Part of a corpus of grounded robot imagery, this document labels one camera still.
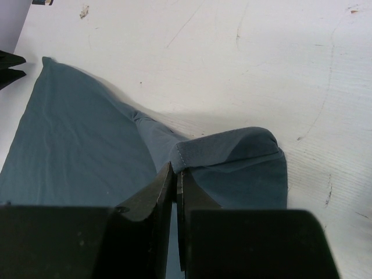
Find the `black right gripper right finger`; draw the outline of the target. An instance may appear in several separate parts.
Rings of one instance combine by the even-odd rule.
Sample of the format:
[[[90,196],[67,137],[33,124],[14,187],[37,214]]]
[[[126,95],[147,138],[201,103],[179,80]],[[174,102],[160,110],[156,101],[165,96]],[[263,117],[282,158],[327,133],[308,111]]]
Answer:
[[[183,170],[177,174],[176,204],[180,267],[186,272],[188,248],[191,245],[189,232],[191,212],[221,209],[221,206],[196,183],[190,170]]]

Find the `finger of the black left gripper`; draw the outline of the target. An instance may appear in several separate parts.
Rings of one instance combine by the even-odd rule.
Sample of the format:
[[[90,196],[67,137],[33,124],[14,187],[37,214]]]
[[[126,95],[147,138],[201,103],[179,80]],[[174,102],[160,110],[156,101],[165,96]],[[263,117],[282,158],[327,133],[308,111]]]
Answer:
[[[11,83],[26,76],[26,73],[22,70],[15,69],[2,69],[0,70],[0,90],[4,89]]]
[[[17,65],[22,65],[26,62],[25,58],[22,56],[15,55],[13,53],[8,53],[5,51],[0,51],[0,69],[8,69]]]

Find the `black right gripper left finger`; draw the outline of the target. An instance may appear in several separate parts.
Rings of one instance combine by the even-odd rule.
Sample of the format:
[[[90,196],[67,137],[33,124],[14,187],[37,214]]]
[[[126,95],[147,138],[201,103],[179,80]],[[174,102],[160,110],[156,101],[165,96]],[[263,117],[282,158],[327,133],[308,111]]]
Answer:
[[[173,169],[166,163],[151,183],[115,207],[129,226],[129,266],[139,278],[166,276],[173,190]]]

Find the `blue t shirt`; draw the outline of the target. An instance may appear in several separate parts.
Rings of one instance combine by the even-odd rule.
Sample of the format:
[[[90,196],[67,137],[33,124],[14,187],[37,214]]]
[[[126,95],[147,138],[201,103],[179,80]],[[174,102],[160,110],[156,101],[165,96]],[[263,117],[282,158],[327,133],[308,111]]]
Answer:
[[[287,162],[274,135],[240,128],[197,139],[120,102],[98,80],[43,58],[1,171],[2,278],[139,278],[115,207],[173,169],[166,272],[263,278],[244,218],[287,207]],[[180,267],[177,174],[190,170],[221,209],[191,212]]]

